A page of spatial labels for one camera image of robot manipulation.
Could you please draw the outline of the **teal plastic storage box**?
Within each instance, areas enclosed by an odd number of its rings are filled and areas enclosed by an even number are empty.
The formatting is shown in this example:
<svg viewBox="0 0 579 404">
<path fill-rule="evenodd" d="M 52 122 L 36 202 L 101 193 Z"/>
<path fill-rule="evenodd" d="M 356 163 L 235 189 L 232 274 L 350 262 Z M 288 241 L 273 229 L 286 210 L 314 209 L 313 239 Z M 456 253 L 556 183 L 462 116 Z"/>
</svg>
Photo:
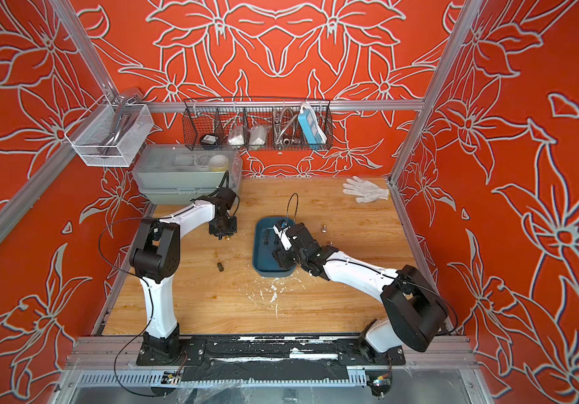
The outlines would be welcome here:
<svg viewBox="0 0 579 404">
<path fill-rule="evenodd" d="M 284 216 L 267 216 L 257 222 L 253 250 L 252 266 L 263 278 L 285 278 L 293 274 L 296 264 L 283 269 L 273 257 L 273 252 L 281 247 L 274 232 L 274 226 L 284 220 Z"/>
</svg>

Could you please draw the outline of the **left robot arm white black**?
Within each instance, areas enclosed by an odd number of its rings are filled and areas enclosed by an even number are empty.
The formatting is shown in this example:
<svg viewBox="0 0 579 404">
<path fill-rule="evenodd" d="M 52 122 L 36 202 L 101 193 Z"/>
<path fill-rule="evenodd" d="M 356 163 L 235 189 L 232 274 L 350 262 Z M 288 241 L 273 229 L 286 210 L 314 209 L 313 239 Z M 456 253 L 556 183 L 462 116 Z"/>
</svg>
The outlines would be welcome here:
<svg viewBox="0 0 579 404">
<path fill-rule="evenodd" d="M 160 219 L 143 219 L 129 253 L 131 268 L 142 286 L 146 327 L 140 359 L 168 365 L 182 353 L 179 324 L 174 313 L 173 278 L 181 263 L 181 240 L 206 224 L 209 234 L 223 239 L 237 233 L 237 218 L 230 210 L 237 193 L 224 173 L 219 186 L 183 209 Z"/>
</svg>

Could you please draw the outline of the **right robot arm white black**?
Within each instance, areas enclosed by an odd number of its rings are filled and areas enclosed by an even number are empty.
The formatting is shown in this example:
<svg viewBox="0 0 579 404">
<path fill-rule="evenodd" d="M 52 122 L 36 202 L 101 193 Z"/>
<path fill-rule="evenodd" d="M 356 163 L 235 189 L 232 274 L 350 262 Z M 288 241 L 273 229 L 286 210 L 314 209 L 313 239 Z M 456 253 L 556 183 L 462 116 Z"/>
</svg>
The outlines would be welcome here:
<svg viewBox="0 0 579 404">
<path fill-rule="evenodd" d="M 368 360 L 403 346 L 424 353 L 442 332 L 450 307 L 417 268 L 388 269 L 321 246 L 303 223 L 283 219 L 273 230 L 279 239 L 273 257 L 281 268 L 297 265 L 312 277 L 350 286 L 383 305 L 386 318 L 370 323 L 361 335 Z"/>
</svg>

